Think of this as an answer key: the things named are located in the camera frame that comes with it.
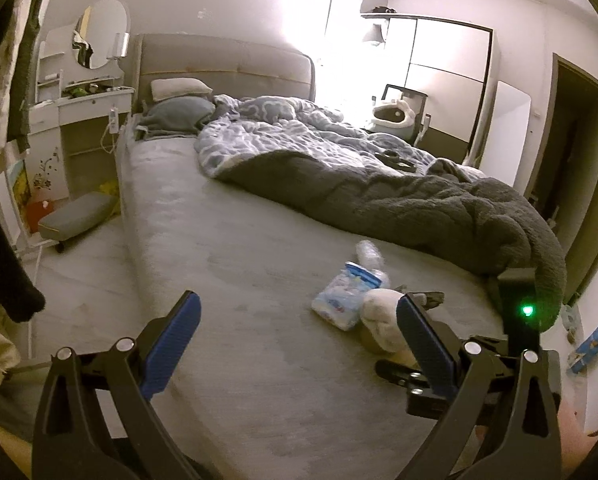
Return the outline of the white fluffy tissue ball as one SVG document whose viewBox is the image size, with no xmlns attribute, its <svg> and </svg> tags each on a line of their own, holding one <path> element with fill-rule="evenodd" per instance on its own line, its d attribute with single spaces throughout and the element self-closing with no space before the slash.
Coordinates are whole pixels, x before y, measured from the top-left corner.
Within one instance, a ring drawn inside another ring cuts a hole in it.
<svg viewBox="0 0 598 480">
<path fill-rule="evenodd" d="M 376 288 L 366 292 L 360 310 L 361 341 L 373 353 L 398 353 L 407 349 L 397 323 L 402 292 Z"/>
</svg>

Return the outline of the blue white wet-wipes pack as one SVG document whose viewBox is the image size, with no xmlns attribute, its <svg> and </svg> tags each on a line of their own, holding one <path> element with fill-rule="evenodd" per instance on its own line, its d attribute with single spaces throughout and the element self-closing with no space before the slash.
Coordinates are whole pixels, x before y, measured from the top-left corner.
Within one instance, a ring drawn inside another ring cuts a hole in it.
<svg viewBox="0 0 598 480">
<path fill-rule="evenodd" d="M 389 284 L 385 272 L 369 270 L 348 261 L 335 278 L 312 300 L 311 309 L 324 321 L 347 332 L 360 321 L 366 292 Z"/>
</svg>

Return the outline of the blue snack bag on floor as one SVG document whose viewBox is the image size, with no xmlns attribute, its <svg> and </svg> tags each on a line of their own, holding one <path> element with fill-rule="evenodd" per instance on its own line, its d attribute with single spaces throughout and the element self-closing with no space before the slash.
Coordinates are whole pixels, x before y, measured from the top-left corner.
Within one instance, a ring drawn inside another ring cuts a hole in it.
<svg viewBox="0 0 598 480">
<path fill-rule="evenodd" d="M 568 370 L 572 374 L 580 374 L 594 361 L 598 355 L 598 326 L 582 344 L 579 344 L 568 356 Z"/>
</svg>

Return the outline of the white cat bed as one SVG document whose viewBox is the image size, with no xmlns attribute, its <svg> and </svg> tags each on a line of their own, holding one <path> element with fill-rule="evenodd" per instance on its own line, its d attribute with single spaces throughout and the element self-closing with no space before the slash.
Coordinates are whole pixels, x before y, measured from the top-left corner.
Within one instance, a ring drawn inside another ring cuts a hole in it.
<svg viewBox="0 0 598 480">
<path fill-rule="evenodd" d="M 404 141 L 413 138 L 416 113 L 404 100 L 381 101 L 373 108 L 371 118 L 372 132 L 390 133 Z"/>
</svg>

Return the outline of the grey fleece patterned duvet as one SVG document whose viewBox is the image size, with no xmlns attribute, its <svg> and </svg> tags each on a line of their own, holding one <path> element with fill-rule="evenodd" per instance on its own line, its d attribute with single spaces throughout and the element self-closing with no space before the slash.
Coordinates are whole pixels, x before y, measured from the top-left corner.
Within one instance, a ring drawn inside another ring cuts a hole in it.
<svg viewBox="0 0 598 480">
<path fill-rule="evenodd" d="M 556 235 L 500 180 L 370 133 L 299 98 L 220 94 L 195 148 L 207 177 L 334 228 L 413 248 L 482 278 L 535 272 L 534 324 L 545 332 L 567 281 Z"/>
</svg>

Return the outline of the dark brown door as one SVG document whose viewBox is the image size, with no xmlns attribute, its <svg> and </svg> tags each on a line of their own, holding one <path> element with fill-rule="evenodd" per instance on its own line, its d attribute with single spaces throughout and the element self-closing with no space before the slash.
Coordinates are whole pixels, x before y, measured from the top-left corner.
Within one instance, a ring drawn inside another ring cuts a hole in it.
<svg viewBox="0 0 598 480">
<path fill-rule="evenodd" d="M 558 54 L 526 195 L 561 246 L 574 304 L 598 268 L 598 79 Z"/>
</svg>

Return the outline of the grey padded stool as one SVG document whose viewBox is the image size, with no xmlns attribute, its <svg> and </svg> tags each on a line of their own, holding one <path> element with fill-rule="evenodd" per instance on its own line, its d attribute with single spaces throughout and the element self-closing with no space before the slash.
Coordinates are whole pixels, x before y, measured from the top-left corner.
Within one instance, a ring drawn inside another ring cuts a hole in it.
<svg viewBox="0 0 598 480">
<path fill-rule="evenodd" d="M 43 217 L 38 222 L 38 232 L 44 240 L 55 242 L 57 252 L 61 252 L 67 240 L 106 221 L 116 203 L 116 197 L 105 193 L 84 194 Z"/>
</svg>

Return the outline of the white wardrobe with dark trim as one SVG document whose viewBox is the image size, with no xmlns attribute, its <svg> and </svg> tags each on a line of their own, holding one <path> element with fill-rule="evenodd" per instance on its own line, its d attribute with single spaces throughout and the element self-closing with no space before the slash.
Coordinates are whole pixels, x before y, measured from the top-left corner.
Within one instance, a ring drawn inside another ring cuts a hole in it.
<svg viewBox="0 0 598 480">
<path fill-rule="evenodd" d="M 485 129 L 498 55 L 494 30 L 445 18 L 365 13 L 371 99 L 425 102 L 418 148 L 471 162 Z"/>
</svg>

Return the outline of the white dressing table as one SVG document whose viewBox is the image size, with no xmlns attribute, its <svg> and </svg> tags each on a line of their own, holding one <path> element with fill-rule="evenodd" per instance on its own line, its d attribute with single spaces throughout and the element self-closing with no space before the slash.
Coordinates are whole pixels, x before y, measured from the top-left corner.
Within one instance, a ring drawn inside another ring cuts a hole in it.
<svg viewBox="0 0 598 480">
<path fill-rule="evenodd" d="M 115 185 L 114 144 L 132 96 L 115 60 L 86 70 L 66 47 L 40 44 L 25 159 L 34 202 L 59 205 Z"/>
</svg>

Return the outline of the grey upholstered headboard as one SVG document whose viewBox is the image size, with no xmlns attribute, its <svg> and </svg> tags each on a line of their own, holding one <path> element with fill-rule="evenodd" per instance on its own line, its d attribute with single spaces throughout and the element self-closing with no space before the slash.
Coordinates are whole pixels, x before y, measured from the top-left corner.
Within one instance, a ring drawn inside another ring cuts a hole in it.
<svg viewBox="0 0 598 480">
<path fill-rule="evenodd" d="M 150 83 L 167 78 L 196 78 L 214 93 L 234 98 L 315 99 L 314 63 L 295 49 L 231 38 L 143 34 L 133 38 L 131 53 L 136 112 L 153 103 Z"/>
</svg>

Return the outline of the grey-blue pillow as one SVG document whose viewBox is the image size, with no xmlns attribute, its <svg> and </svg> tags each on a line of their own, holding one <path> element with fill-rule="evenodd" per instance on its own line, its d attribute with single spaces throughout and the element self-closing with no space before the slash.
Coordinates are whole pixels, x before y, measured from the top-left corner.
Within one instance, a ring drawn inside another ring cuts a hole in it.
<svg viewBox="0 0 598 480">
<path fill-rule="evenodd" d="M 199 96 L 166 99 L 143 115 L 136 126 L 136 140 L 162 136 L 196 136 L 211 121 L 215 105 Z"/>
</svg>

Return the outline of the beige pillow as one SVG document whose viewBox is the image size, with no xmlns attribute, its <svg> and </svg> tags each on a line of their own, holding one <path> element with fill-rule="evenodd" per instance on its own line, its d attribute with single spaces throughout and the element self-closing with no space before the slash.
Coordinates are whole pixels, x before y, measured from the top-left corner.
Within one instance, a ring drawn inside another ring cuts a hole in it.
<svg viewBox="0 0 598 480">
<path fill-rule="evenodd" d="M 211 96 L 213 90 L 197 78 L 162 78 L 150 83 L 154 102 L 161 102 L 178 96 Z"/>
</svg>

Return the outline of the hanging clothes on rack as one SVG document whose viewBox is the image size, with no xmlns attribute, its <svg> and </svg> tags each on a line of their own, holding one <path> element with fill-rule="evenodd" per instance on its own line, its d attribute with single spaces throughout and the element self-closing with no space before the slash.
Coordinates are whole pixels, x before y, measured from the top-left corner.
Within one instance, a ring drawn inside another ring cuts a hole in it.
<svg viewBox="0 0 598 480">
<path fill-rule="evenodd" d="M 0 174 L 30 148 L 28 107 L 43 3 L 6 0 L 0 9 Z"/>
</svg>

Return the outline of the oval vanity mirror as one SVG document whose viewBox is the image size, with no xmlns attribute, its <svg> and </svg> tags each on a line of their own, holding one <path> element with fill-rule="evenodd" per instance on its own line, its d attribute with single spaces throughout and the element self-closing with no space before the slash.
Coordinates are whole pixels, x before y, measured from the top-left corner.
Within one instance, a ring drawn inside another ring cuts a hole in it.
<svg viewBox="0 0 598 480">
<path fill-rule="evenodd" d="M 72 52 L 78 64 L 98 70 L 124 58 L 130 40 L 130 18 L 119 0 L 98 0 L 87 6 L 72 33 Z"/>
</svg>

